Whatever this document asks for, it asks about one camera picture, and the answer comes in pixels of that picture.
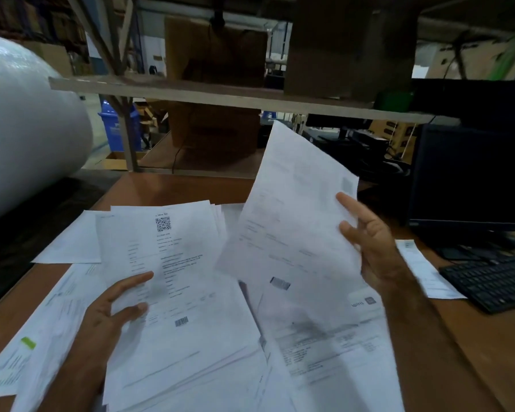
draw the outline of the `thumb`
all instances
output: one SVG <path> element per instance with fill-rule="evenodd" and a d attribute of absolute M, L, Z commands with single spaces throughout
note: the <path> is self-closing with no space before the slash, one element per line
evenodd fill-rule
<path fill-rule="evenodd" d="M 351 226 L 347 221 L 342 221 L 339 223 L 339 231 L 347 239 L 347 241 L 353 245 L 356 244 L 363 247 L 369 243 L 370 237 L 359 229 Z"/>
<path fill-rule="evenodd" d="M 147 309 L 149 309 L 149 305 L 145 302 L 139 303 L 135 306 L 128 306 L 124 308 L 122 311 L 117 312 L 111 318 L 117 323 L 120 327 L 122 327 L 128 321 L 133 321 L 142 316 Z"/>

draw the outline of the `green highlighter mark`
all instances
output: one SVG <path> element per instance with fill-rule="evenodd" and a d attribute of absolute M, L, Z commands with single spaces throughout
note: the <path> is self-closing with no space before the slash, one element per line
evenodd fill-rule
<path fill-rule="evenodd" d="M 36 343 L 28 337 L 23 337 L 21 342 L 25 343 L 31 350 L 34 350 L 34 347 L 36 347 Z"/>

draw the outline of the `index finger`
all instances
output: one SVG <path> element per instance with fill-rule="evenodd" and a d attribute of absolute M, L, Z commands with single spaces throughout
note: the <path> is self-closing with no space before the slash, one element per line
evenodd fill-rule
<path fill-rule="evenodd" d="M 130 276 L 125 279 L 119 280 L 117 283 L 112 285 L 109 289 L 104 291 L 97 300 L 103 302 L 113 302 L 119 298 L 125 291 L 131 289 L 139 284 L 147 282 L 154 276 L 153 272 L 145 272 L 139 275 Z"/>
<path fill-rule="evenodd" d="M 338 192 L 336 194 L 336 199 L 345 207 L 345 209 L 347 209 L 351 214 L 357 216 L 357 218 L 365 224 L 379 219 L 379 217 L 371 212 L 366 205 L 361 204 L 359 201 L 351 198 L 343 192 Z"/>

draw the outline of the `black monitor screen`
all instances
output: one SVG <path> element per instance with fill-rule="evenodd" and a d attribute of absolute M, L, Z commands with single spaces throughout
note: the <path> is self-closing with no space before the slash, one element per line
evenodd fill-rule
<path fill-rule="evenodd" d="M 515 231 L 515 132 L 425 126 L 409 225 Z"/>

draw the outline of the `person's left hand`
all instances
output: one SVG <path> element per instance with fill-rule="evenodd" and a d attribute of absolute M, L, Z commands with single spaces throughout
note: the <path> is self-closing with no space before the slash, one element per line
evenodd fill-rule
<path fill-rule="evenodd" d="M 148 308 L 146 303 L 139 303 L 111 315 L 111 305 L 125 291 L 147 282 L 153 275 L 146 272 L 118 281 L 89 305 L 65 363 L 75 368 L 90 365 L 92 373 L 104 378 L 123 325 L 139 318 Z"/>

